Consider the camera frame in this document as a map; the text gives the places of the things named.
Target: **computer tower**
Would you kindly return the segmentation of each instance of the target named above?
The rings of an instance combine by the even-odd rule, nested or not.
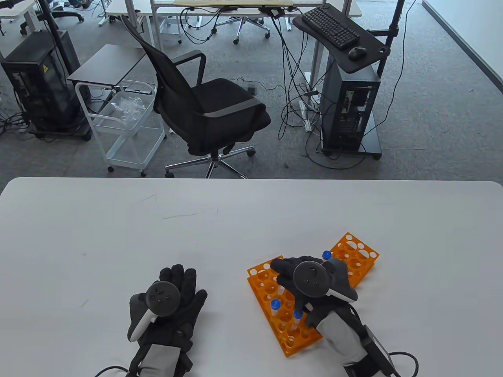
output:
[[[59,31],[72,70],[80,67],[68,31]],[[80,103],[52,35],[31,33],[2,62],[36,132],[64,133],[81,123]]]
[[[329,55],[323,82],[321,112],[322,150],[358,151],[369,122],[380,78],[372,66],[346,73]]]

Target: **hand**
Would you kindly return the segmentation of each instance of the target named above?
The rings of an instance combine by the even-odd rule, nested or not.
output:
[[[279,273],[276,279],[277,283],[285,287],[285,289],[295,297],[295,310],[297,312],[304,311],[308,314],[311,312],[313,313],[313,315],[308,315],[306,325],[316,327],[335,307],[346,306],[347,303],[333,296],[323,296],[319,298],[308,297],[297,289],[293,282],[293,271],[300,263],[307,260],[317,263],[323,262],[321,259],[312,256],[274,259],[271,262],[271,268]]]
[[[145,358],[148,360],[154,357],[148,357],[148,352],[155,345],[156,352],[159,346],[175,347],[179,349],[179,357],[174,368],[175,377],[181,377],[192,367],[192,362],[187,357],[187,352],[192,348],[192,335],[196,320],[201,311],[208,294],[205,290],[196,292],[196,270],[188,268],[184,270],[180,264],[174,265],[172,268],[164,268],[160,274],[161,281],[169,281],[174,284],[180,291],[180,305],[174,313],[167,317],[157,317],[156,321],[150,324],[145,333],[140,337],[138,343],[140,349],[131,362],[129,368],[130,375],[136,375],[139,369],[146,367]],[[145,294],[138,295],[138,305],[145,303]],[[131,319],[133,320],[133,310],[131,310]],[[167,362],[169,355],[164,357],[164,362]],[[150,366],[151,369],[162,369],[160,366]]]

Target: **vr controller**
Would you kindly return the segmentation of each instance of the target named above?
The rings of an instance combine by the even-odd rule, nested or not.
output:
[[[171,315],[179,305],[180,291],[168,281],[156,281],[146,293],[132,296],[129,300],[131,326],[127,332],[128,340],[137,341],[157,317]]]
[[[348,265],[337,258],[323,263],[310,260],[299,263],[293,271],[293,283],[308,297],[335,296],[348,303],[358,299],[349,284]]]

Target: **plastic bag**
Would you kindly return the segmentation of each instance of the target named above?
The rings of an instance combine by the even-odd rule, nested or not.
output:
[[[119,103],[112,102],[112,106],[117,111],[124,113],[121,120],[130,127],[133,127],[145,112],[145,105],[140,97],[120,98]]]

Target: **floor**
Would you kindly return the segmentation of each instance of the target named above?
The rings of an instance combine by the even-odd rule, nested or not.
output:
[[[363,17],[357,19],[365,28],[383,29],[391,21],[394,1],[359,0]],[[115,22],[98,27],[92,12],[84,13],[82,24],[75,19],[58,20],[70,35],[82,62],[89,59],[105,43],[134,46],[124,26]],[[402,63],[401,38],[403,23],[388,59],[381,88],[374,106],[377,122],[384,119]],[[19,22],[3,22],[5,37],[0,37],[4,55],[21,41]],[[272,27],[270,20],[266,25]],[[164,46],[169,56],[177,56],[198,48],[208,56],[205,79],[226,77],[237,80],[244,76],[258,80],[267,87],[283,83],[280,39],[271,31],[265,39],[261,30],[246,24],[240,43],[232,39],[237,25],[220,27],[212,39],[201,46],[187,39],[181,45],[175,36],[166,36]],[[209,28],[199,31],[206,36]],[[302,33],[295,27],[284,31],[285,40],[294,54],[300,52]],[[307,51],[312,51],[309,41]],[[302,57],[304,70],[310,67],[309,53]],[[184,74],[195,82],[197,68],[187,64]],[[155,82],[153,69],[144,59],[132,71],[131,78]],[[8,113],[17,111],[12,86],[0,71],[0,106]],[[250,178],[314,178],[314,179],[445,179],[493,180],[503,183],[503,98],[496,87],[454,43],[447,33],[417,2],[408,17],[405,41],[404,73],[396,90],[387,121],[379,127],[383,148],[380,161],[367,158],[348,170],[330,170],[313,164],[304,149],[308,134],[303,128],[289,127],[282,140],[277,134],[281,109],[285,104],[281,88],[266,91],[259,88],[257,96],[268,108],[272,123],[252,139],[257,154],[239,156],[229,161]],[[330,161],[315,153],[318,139],[311,137],[307,145],[313,159],[332,167],[348,167],[359,160],[341,157]],[[169,135],[147,168],[148,177],[163,177],[166,164],[189,159],[186,144],[176,135]],[[177,177],[201,177],[205,166],[175,171]],[[17,176],[137,177],[138,171],[116,168],[110,174],[104,166],[94,140],[60,139],[47,143],[28,134],[6,134],[0,138],[0,191]],[[231,177],[217,169],[214,177]]]

